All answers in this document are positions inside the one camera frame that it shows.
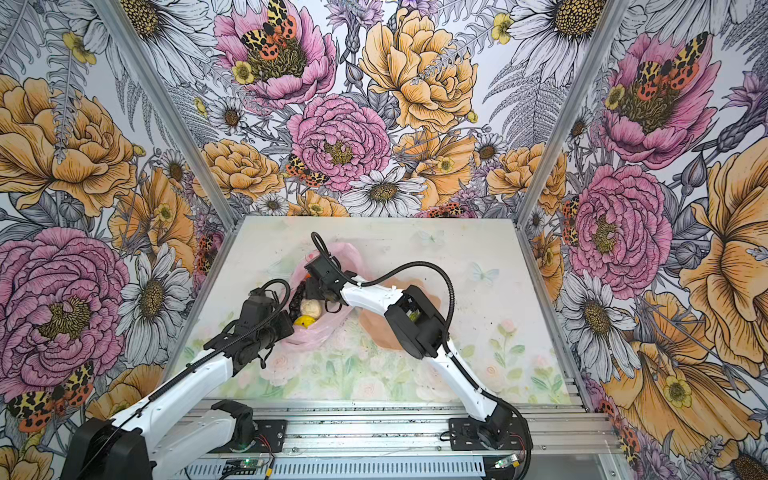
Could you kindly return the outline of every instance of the black cable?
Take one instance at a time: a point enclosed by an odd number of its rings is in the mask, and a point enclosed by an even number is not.
[[[401,266],[398,266],[394,270],[384,274],[383,276],[377,278],[376,280],[372,280],[370,282],[358,282],[356,280],[353,280],[349,278],[342,270],[341,266],[339,265],[339,261],[333,257],[330,252],[328,251],[328,247],[326,246],[326,243],[323,241],[323,238],[317,233],[312,232],[311,234],[312,242],[315,244],[315,248],[320,253],[320,255],[323,256],[328,262],[331,264],[331,267],[336,271],[338,275],[340,275],[344,280],[347,282],[357,285],[357,286],[373,286],[378,285],[379,283],[383,282],[384,280],[387,280],[391,276],[396,275],[397,273],[402,272],[405,269],[411,268],[413,266],[425,266],[427,268],[433,269],[435,272],[439,273],[440,276],[445,281],[445,285],[448,287],[448,296],[449,296],[449,302],[448,302],[448,315],[445,316],[445,322],[443,323],[443,334],[442,334],[442,346],[445,350],[445,354],[449,356],[451,361],[453,361],[453,364],[458,368],[459,372],[464,376],[464,378],[467,379],[467,381],[472,385],[473,388],[479,389],[480,393],[490,399],[495,401],[497,404],[502,406],[502,408],[507,409],[509,412],[514,414],[520,419],[520,422],[523,426],[523,436],[525,437],[525,465],[523,466],[522,472],[520,476],[518,477],[518,480],[522,480],[523,477],[525,477],[525,474],[528,473],[528,468],[531,464],[531,448],[533,446],[533,440],[531,439],[531,431],[528,428],[528,421],[525,420],[523,415],[520,413],[520,410],[515,408],[512,404],[509,402],[506,402],[504,399],[501,399],[495,395],[493,395],[490,392],[486,392],[484,389],[480,389],[478,383],[472,378],[471,375],[466,371],[464,366],[456,359],[455,354],[448,346],[448,338],[449,338],[449,327],[451,326],[451,321],[453,320],[453,312],[455,308],[455,302],[456,302],[456,295],[453,290],[453,282],[451,282],[450,277],[448,274],[439,266],[435,265],[434,263],[430,262],[422,262],[422,261],[416,261],[416,262],[408,262]]]
[[[268,316],[267,316],[267,317],[266,317],[264,320],[262,320],[262,321],[261,321],[261,322],[260,322],[258,325],[255,325],[253,328],[251,328],[251,329],[247,330],[247,331],[246,331],[246,332],[244,332],[242,335],[235,337],[234,339],[232,339],[232,340],[231,340],[229,343],[227,343],[226,345],[224,345],[224,346],[222,346],[222,347],[220,347],[220,348],[218,348],[218,349],[215,349],[213,352],[209,353],[208,355],[204,356],[203,358],[201,358],[201,359],[197,360],[197,361],[196,361],[196,362],[194,362],[194,363],[189,363],[189,364],[187,364],[187,368],[186,368],[186,369],[182,370],[182,371],[181,371],[181,372],[179,372],[179,373],[178,373],[176,376],[174,376],[172,379],[168,380],[168,381],[167,381],[167,382],[166,382],[166,383],[165,383],[163,386],[161,386],[159,389],[157,389],[157,391],[155,391],[155,393],[153,393],[152,395],[150,395],[150,396],[149,396],[149,402],[145,403],[145,404],[144,404],[144,405],[143,405],[143,406],[142,406],[142,407],[141,407],[139,410],[137,410],[138,414],[140,415],[140,414],[141,414],[141,412],[142,412],[142,411],[143,411],[145,408],[147,408],[147,406],[148,406],[150,403],[152,403],[152,402],[154,402],[155,400],[159,399],[159,398],[160,398],[160,397],[161,397],[161,396],[162,396],[162,395],[163,395],[165,392],[167,392],[168,390],[170,390],[170,389],[172,389],[174,386],[176,386],[176,384],[178,384],[178,383],[179,383],[181,380],[183,380],[183,379],[184,379],[186,376],[188,376],[190,373],[192,373],[192,372],[194,372],[195,370],[199,369],[199,368],[200,368],[200,367],[201,367],[203,364],[205,364],[206,362],[208,362],[209,360],[211,360],[211,359],[212,359],[212,358],[214,358],[215,356],[219,355],[219,354],[220,354],[220,353],[222,353],[224,350],[226,350],[226,349],[230,348],[232,345],[234,345],[234,344],[236,344],[236,343],[238,343],[238,342],[241,342],[243,339],[246,339],[247,337],[249,337],[249,336],[253,335],[253,334],[254,334],[254,333],[256,333],[256,332],[258,332],[258,331],[259,331],[260,329],[262,329],[262,328],[263,328],[263,327],[264,327],[266,324],[268,324],[269,322],[271,322],[271,321],[272,321],[272,319],[274,319],[276,316],[278,316],[278,315],[280,314],[280,311],[281,311],[281,310],[284,308],[284,306],[286,305],[286,303],[288,303],[288,297],[290,296],[290,285],[288,284],[288,282],[287,282],[287,281],[285,281],[285,280],[283,280],[283,279],[281,279],[281,278],[272,279],[272,280],[270,280],[270,281],[266,282],[265,284],[263,284],[261,287],[259,287],[259,288],[256,288],[256,289],[252,290],[252,291],[251,291],[251,294],[254,294],[254,292],[255,292],[256,294],[258,294],[258,293],[263,293],[263,292],[264,292],[264,290],[265,290],[265,289],[266,289],[268,286],[270,286],[270,285],[273,285],[274,283],[280,283],[280,284],[281,284],[281,285],[283,285],[283,286],[285,287],[285,289],[286,289],[286,291],[285,291],[285,294],[283,295],[283,300],[280,302],[280,304],[278,305],[278,307],[275,309],[275,311],[274,311],[274,312],[272,312],[270,315],[268,315]]]

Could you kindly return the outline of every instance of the daisy center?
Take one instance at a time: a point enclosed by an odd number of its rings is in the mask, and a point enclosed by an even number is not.
[[[141,314],[144,318],[153,319],[160,312],[165,300],[163,284],[157,280],[150,280],[141,294]]]
[[[610,253],[614,251],[616,245],[616,225],[605,221],[605,215],[598,218],[598,231],[592,236],[594,245],[600,253]]]
[[[608,312],[594,300],[588,300],[584,305],[584,318],[592,331],[597,334],[606,335],[611,328],[611,318],[608,316]]]
[[[224,123],[230,127],[236,127],[240,124],[240,113],[238,113],[237,110],[225,110]]]
[[[179,164],[168,165],[168,173],[170,174],[170,177],[177,182],[180,182],[181,179],[184,178],[184,169]]]
[[[148,0],[120,0],[131,25],[142,38],[149,38],[160,30],[157,11]]]
[[[46,338],[53,339],[59,333],[66,333],[72,339],[79,339],[83,329],[91,322],[88,303],[73,296],[62,303],[48,306],[51,321],[40,325],[38,331]]]
[[[377,202],[387,202],[394,198],[397,192],[395,184],[374,185],[371,188],[371,198]]]
[[[323,145],[323,149],[331,156],[331,163],[334,165],[346,165],[352,161],[352,149],[340,141],[333,145],[326,142]]]
[[[571,127],[571,136],[572,137],[578,137],[579,135],[584,133],[584,129],[586,128],[586,125],[584,125],[584,121],[579,119],[574,122],[573,127]]]
[[[571,37],[591,35],[598,26],[606,0],[562,0],[554,16],[555,28]]]
[[[752,455],[741,453],[733,460],[733,469],[739,474],[739,478],[745,480],[768,480],[768,470],[762,463],[758,462]]]
[[[480,149],[478,154],[480,155],[480,160],[486,161],[496,155],[496,148],[493,145],[485,145]]]

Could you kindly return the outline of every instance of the mounting plate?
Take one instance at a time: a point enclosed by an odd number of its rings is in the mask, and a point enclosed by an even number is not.
[[[463,419],[449,419],[448,430],[451,433],[451,450],[454,452],[465,452],[468,450],[489,450],[478,437],[478,426],[483,425],[470,417]],[[509,422],[507,434],[499,443],[498,450],[523,450],[521,439],[523,438],[522,423],[519,419],[512,419]]]
[[[253,441],[250,446],[245,450],[237,450],[233,448],[233,445],[227,443],[219,447],[218,449],[211,450],[210,453],[265,453],[269,449],[262,445],[259,441],[259,435],[263,435],[264,438],[270,443],[272,447],[272,453],[280,453],[283,451],[283,442],[285,442],[286,426],[288,421],[286,420],[259,420],[253,419],[253,427],[255,433],[253,434]]]

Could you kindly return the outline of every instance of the pink plastic bag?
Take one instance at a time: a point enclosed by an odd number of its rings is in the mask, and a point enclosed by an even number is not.
[[[357,272],[360,276],[367,279],[368,272],[362,263],[360,252],[351,243],[331,243],[328,245],[328,250],[331,255],[339,259],[342,270]],[[288,303],[290,303],[293,295],[296,294],[296,288],[306,278],[305,265],[315,260],[318,255],[317,250],[310,252],[293,271],[293,275],[291,275],[288,282],[291,288],[291,296],[288,299]],[[333,310],[337,305],[330,303],[328,307]],[[293,335],[283,340],[282,344],[289,349],[301,352],[316,349],[328,340],[334,330],[344,323],[344,319],[352,312],[352,308],[351,306],[343,306],[337,313],[324,312],[315,323],[307,328],[295,326]]]

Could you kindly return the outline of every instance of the orange peony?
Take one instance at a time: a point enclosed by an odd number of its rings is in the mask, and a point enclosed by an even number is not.
[[[236,193],[256,200],[285,187],[277,162],[245,142],[222,140],[205,144],[203,158],[226,198]],[[197,195],[206,197],[197,178],[192,185]]]
[[[299,195],[298,205],[288,205],[289,217],[348,217],[346,208],[333,197],[319,195],[314,190]]]
[[[377,83],[371,90],[395,95],[401,127],[445,133],[472,110],[478,66],[469,55],[438,74],[425,74],[452,43],[453,34],[435,30],[435,23],[418,10],[398,10],[394,33],[381,22],[368,30],[359,65]]]
[[[163,379],[163,367],[139,365],[125,370],[110,385],[107,392],[88,406],[88,417],[106,420],[132,406],[152,393]]]
[[[23,195],[22,209],[34,205],[43,192],[64,191],[80,200],[85,214],[97,217],[112,207],[116,195],[136,187],[131,142],[112,121],[96,97],[76,92],[78,103],[61,159],[55,158],[56,132],[48,82],[28,78],[22,87],[0,75],[0,191]]]
[[[538,271],[544,277],[549,300],[554,302],[560,296],[560,289],[563,287],[563,255],[560,252],[560,237],[550,233],[545,238],[542,233],[533,239],[532,246]]]
[[[499,159],[503,168],[488,172],[488,191],[492,195],[514,195],[525,192],[531,185],[531,178],[541,162],[545,144],[536,144],[531,148],[521,147],[517,151],[508,152]],[[560,202],[565,196],[565,166],[568,162],[564,152],[558,155],[554,169],[547,177],[547,183],[539,197],[539,204],[547,215],[558,211]]]
[[[437,134],[418,131],[400,137],[392,152],[400,154],[403,161],[416,164],[411,178],[424,177],[426,190],[420,194],[422,209],[442,205],[461,190],[459,182],[466,185],[472,179],[472,165],[480,166],[480,156],[475,151],[475,137],[459,140],[446,135],[442,140]]]
[[[197,242],[192,211],[160,168],[152,170],[151,178],[142,177],[141,194],[120,196],[115,210],[108,224],[116,249],[129,253],[143,250],[154,260],[167,243],[176,248],[176,259],[184,268],[193,270]]]
[[[710,252],[680,271],[690,305],[707,316],[707,338],[724,362],[760,374],[768,362],[768,138],[757,141],[709,175],[709,207],[692,204],[712,229]]]

